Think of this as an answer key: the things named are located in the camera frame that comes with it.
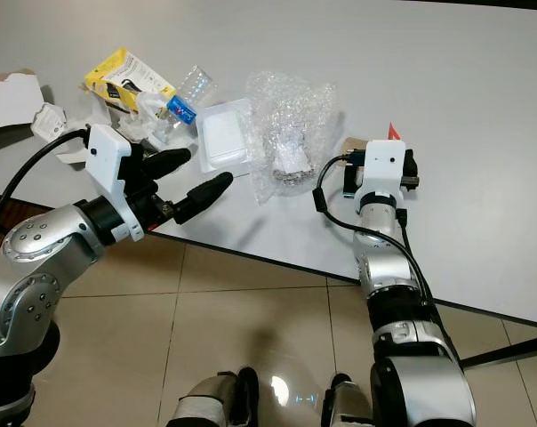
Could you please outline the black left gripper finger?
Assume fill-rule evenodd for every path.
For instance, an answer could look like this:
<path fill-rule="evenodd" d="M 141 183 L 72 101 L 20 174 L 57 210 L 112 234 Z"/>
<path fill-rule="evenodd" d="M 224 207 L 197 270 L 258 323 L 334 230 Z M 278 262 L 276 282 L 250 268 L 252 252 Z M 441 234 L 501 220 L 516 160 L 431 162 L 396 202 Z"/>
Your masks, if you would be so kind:
<path fill-rule="evenodd" d="M 168 175 L 178 170 L 192 158 L 188 148 L 174 148 L 152 154 L 149 158 L 150 175 Z"/>
<path fill-rule="evenodd" d="M 176 223 L 184 224 L 206 211 L 231 186 L 233 179 L 235 176 L 232 173 L 222 172 L 191 189 L 186 198 L 176 204 Z"/>

